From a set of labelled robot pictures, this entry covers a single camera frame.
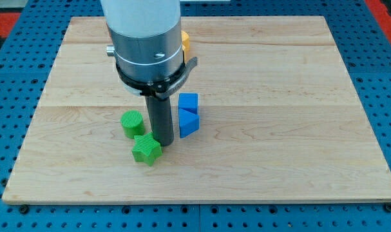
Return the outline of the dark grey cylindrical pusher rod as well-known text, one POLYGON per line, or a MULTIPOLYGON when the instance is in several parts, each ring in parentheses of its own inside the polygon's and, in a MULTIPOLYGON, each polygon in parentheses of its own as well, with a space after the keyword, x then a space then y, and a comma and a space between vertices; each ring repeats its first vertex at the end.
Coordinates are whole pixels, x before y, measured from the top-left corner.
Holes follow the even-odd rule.
POLYGON ((170 98, 146 97, 146 106, 154 139, 161 146, 172 144, 174 132, 170 98))

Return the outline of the black clamp ring mount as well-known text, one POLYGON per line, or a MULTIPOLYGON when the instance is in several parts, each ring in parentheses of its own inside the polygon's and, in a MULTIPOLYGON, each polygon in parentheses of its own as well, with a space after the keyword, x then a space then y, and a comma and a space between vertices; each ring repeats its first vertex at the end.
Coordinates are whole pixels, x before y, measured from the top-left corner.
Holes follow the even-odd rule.
POLYGON ((192 57, 173 75, 166 77, 161 81, 138 82, 127 77, 119 65, 115 65, 121 81, 124 83, 125 89, 137 96, 154 97, 157 99, 166 99, 177 92, 188 80, 189 74, 193 68, 198 65, 198 57, 192 57))

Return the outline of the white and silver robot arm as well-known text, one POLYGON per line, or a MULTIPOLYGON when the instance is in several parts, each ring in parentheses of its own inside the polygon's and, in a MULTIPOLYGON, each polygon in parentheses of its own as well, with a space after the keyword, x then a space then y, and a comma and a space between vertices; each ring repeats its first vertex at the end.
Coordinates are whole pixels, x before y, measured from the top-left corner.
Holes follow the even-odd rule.
POLYGON ((146 99, 153 137, 174 141, 170 96, 197 66, 185 60, 179 0, 100 0, 125 88, 146 99))

